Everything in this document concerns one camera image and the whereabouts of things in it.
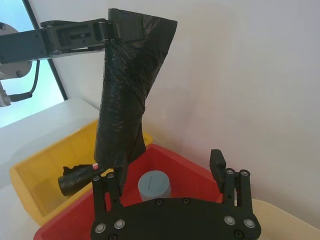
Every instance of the window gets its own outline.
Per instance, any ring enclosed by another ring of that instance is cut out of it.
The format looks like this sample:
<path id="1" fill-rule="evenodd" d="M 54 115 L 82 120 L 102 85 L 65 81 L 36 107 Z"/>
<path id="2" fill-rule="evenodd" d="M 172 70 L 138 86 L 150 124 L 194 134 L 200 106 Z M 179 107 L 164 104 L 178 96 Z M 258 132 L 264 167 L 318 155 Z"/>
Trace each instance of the window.
<path id="1" fill-rule="evenodd" d="M 22 0 L 0 0 L 0 22 L 6 23 L 18 32 L 33 30 L 33 24 Z M 36 62 L 30 72 L 21 78 L 2 80 L 8 95 L 30 91 L 35 79 Z M 50 108 L 64 101 L 53 71 L 47 60 L 40 61 L 39 77 L 33 97 L 10 106 L 0 107 L 0 128 Z"/>

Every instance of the screw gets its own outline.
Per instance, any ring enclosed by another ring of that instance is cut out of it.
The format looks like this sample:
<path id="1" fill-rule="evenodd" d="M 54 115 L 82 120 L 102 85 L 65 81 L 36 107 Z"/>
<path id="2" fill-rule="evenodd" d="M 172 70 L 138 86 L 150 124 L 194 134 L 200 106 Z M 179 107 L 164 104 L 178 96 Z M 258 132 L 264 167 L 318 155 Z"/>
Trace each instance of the screw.
<path id="1" fill-rule="evenodd" d="M 249 173 L 248 173 L 247 171 L 242 171 L 241 174 L 242 174 L 243 176 L 248 176 L 248 175 L 249 175 Z"/>
<path id="2" fill-rule="evenodd" d="M 108 179 L 113 179 L 113 178 L 114 178 L 114 176 L 115 176 L 115 174 L 113 174 L 113 173 L 109 173 L 109 174 L 108 174 Z"/>
<path id="3" fill-rule="evenodd" d="M 126 222 L 123 219 L 118 219 L 117 221 L 115 221 L 114 223 L 114 228 L 115 229 L 122 229 L 125 226 Z"/>
<path id="4" fill-rule="evenodd" d="M 159 199 L 157 199 L 157 200 L 155 201 L 155 204 L 157 204 L 158 206 L 160 206 L 160 205 L 164 204 L 164 201 L 159 198 Z"/>
<path id="5" fill-rule="evenodd" d="M 230 226 L 233 226 L 236 224 L 236 220 L 233 216 L 225 216 L 224 217 L 224 222 Z"/>
<path id="6" fill-rule="evenodd" d="M 109 240 L 117 240 L 117 235 L 111 235 L 111 236 L 109 237 Z"/>
<path id="7" fill-rule="evenodd" d="M 240 230 L 235 230 L 234 231 L 234 236 L 236 239 L 243 239 L 245 236 L 244 236 L 244 233 Z"/>
<path id="8" fill-rule="evenodd" d="M 15 75 L 18 77 L 18 78 L 21 78 L 22 77 L 22 73 L 20 70 L 16 71 L 15 72 Z"/>
<path id="9" fill-rule="evenodd" d="M 182 202 L 185 204 L 185 205 L 189 205 L 190 204 L 190 199 L 189 198 L 184 198 L 182 200 Z"/>
<path id="10" fill-rule="evenodd" d="M 256 227 L 255 222 L 249 218 L 246 218 L 245 220 L 243 220 L 243 222 L 244 222 L 244 225 L 250 229 L 254 229 Z"/>
<path id="11" fill-rule="evenodd" d="M 104 230 L 106 230 L 106 225 L 104 223 L 99 223 L 97 226 L 95 226 L 95 229 L 94 231 L 97 233 L 97 234 L 100 234 L 102 233 Z"/>
<path id="12" fill-rule="evenodd" d="M 100 179 L 100 176 L 99 176 L 99 175 L 94 176 L 94 177 L 92 178 L 93 181 L 98 181 L 99 179 Z"/>

